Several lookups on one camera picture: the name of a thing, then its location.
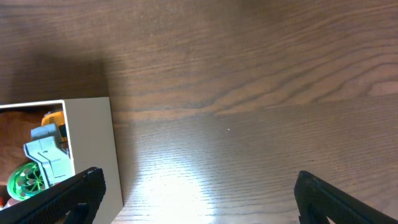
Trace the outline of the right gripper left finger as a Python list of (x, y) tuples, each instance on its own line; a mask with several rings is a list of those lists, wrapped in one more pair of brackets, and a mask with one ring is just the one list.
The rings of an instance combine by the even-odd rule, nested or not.
[(106, 193), (103, 170), (90, 167), (1, 211), (1, 223), (93, 223)]

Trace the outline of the yellow grey toy truck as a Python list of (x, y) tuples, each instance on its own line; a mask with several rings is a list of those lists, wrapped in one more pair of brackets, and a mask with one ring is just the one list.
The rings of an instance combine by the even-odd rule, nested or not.
[(46, 189), (74, 175), (63, 110), (46, 113), (41, 125), (32, 129), (30, 135), (24, 152), (37, 163)]

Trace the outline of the brown plush toy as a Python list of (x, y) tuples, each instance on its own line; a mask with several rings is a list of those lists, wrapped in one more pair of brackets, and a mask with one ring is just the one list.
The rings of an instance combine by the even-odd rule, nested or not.
[(23, 146), (31, 141), (30, 132), (41, 125), (45, 113), (43, 110), (1, 113), (1, 185), (6, 185), (14, 170), (29, 160)]

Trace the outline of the white duck toy pink hat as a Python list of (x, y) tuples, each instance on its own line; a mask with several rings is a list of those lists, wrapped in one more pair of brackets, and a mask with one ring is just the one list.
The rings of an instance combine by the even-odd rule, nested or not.
[(0, 210), (4, 210), (21, 202), (18, 198), (15, 199), (6, 194), (2, 194), (0, 199), (1, 199)]

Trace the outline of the green ridged plastic disc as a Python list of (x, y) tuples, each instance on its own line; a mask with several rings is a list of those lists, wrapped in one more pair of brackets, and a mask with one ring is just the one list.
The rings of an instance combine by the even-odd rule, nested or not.
[(36, 162), (19, 166), (7, 181), (7, 192), (15, 200), (23, 201), (46, 189), (44, 179)]

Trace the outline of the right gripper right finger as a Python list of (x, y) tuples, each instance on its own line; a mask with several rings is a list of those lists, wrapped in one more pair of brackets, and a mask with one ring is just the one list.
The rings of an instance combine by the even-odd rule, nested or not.
[(396, 224), (397, 220), (362, 203), (317, 176), (301, 170), (294, 187), (300, 224)]

